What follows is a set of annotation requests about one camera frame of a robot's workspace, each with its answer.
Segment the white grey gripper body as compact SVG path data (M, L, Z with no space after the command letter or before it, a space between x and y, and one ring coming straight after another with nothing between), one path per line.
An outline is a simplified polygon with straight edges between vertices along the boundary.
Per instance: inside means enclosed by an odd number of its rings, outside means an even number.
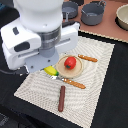
M25 67L28 73L54 65L59 54L74 49L80 24L69 21L55 31L34 33L25 29L19 19L1 28L3 53L11 70Z

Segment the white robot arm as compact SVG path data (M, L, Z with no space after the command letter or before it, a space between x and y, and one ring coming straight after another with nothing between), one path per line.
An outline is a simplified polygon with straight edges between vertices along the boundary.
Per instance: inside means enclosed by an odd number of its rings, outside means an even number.
M20 17L1 28L4 56L11 70L28 73L54 65L59 54L76 47L80 24L63 22L64 0L0 0Z

